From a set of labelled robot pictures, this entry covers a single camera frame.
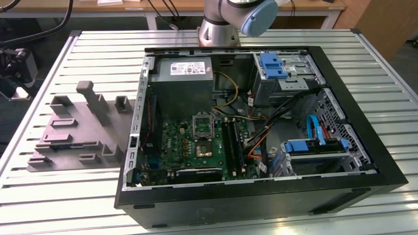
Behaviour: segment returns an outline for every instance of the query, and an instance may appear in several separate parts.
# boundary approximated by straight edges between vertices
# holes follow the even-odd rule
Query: black cable on desk
[[[13,0],[7,6],[1,7],[0,13],[4,13],[9,9],[12,9],[17,5],[19,2],[20,2],[20,0]]]
[[[158,14],[159,18],[163,20],[163,22],[170,26],[171,29],[178,30],[179,27],[178,27],[175,24],[170,23],[170,22],[166,20],[166,18],[162,16],[162,14],[159,13],[159,11],[156,10],[156,8],[155,8],[155,6],[154,6],[154,4],[152,4],[152,1],[148,0],[148,2],[150,2],[150,5],[151,5],[151,7],[152,7],[155,13]]]
[[[36,40],[39,38],[47,37],[51,34],[59,32],[64,28],[65,24],[68,23],[68,20],[69,20],[69,17],[71,17],[71,13],[72,13],[72,5],[73,5],[73,0],[69,0],[68,1],[68,9],[67,9],[65,17],[64,17],[61,23],[55,28],[52,28],[52,29],[49,29],[49,30],[47,30],[44,32],[36,33],[33,35],[29,35],[29,36],[25,36],[25,37],[21,37],[21,38],[16,38],[16,39],[0,42],[0,49],[4,48],[4,47],[9,47],[13,44],[23,43],[23,42],[32,41],[32,40]]]
[[[166,0],[163,0],[163,3],[164,3],[164,5],[166,5],[167,9],[170,10],[171,14],[172,14],[172,16],[174,16],[174,18],[176,19],[176,21],[179,21],[179,16],[176,16],[175,13],[172,12],[172,10],[171,10],[171,8],[170,8],[170,6],[168,6]]]

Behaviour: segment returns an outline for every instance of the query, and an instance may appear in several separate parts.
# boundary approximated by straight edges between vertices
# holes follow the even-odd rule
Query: aluminum extrusion table
[[[144,48],[196,46],[196,32],[87,31],[68,38],[0,160],[0,234],[417,233],[418,97],[365,37],[350,30],[271,30],[259,38],[242,35],[240,42],[322,46],[410,183],[335,214],[146,231],[113,209],[119,168],[31,173],[27,161],[49,120],[53,95],[83,100],[76,84],[91,80],[107,100],[135,98]]]

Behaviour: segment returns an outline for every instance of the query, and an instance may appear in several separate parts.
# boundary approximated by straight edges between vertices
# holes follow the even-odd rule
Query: warning label
[[[171,75],[195,75],[206,74],[204,62],[172,63]]]

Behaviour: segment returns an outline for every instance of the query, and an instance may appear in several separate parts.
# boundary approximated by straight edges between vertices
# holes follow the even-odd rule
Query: floor
[[[199,26],[202,19],[183,20],[187,25],[186,29],[194,29]],[[52,19],[40,19],[39,24],[45,30],[55,26]],[[159,28],[168,29],[162,21],[158,21]],[[72,30],[147,30],[147,22],[144,18],[117,18],[117,20],[107,18],[71,19],[64,30],[48,37],[43,42],[35,45],[35,50],[40,58],[41,68],[36,77],[36,85],[40,86],[45,78],[49,67],[60,52],[60,48],[67,40],[67,35]],[[418,92],[418,49],[413,47],[413,43],[406,43],[401,48],[395,58],[390,61],[390,65],[397,70],[402,78],[406,80],[413,90]],[[0,156],[5,150],[7,143],[11,141],[20,121],[29,108],[31,101],[9,102],[0,96]]]

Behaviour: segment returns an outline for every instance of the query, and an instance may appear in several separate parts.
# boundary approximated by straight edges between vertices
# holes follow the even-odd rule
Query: sticker
[[[328,7],[328,10],[343,10],[344,7],[343,6],[331,6]]]
[[[172,63],[170,75],[196,75],[206,74],[204,62]]]
[[[267,173],[267,166],[262,162],[259,163],[259,169],[263,171],[263,173]]]
[[[252,107],[254,106],[254,99],[248,98],[248,106]]]
[[[296,71],[294,66],[284,66],[286,71]]]
[[[127,11],[141,11],[143,8],[141,7],[125,7],[124,8]]]

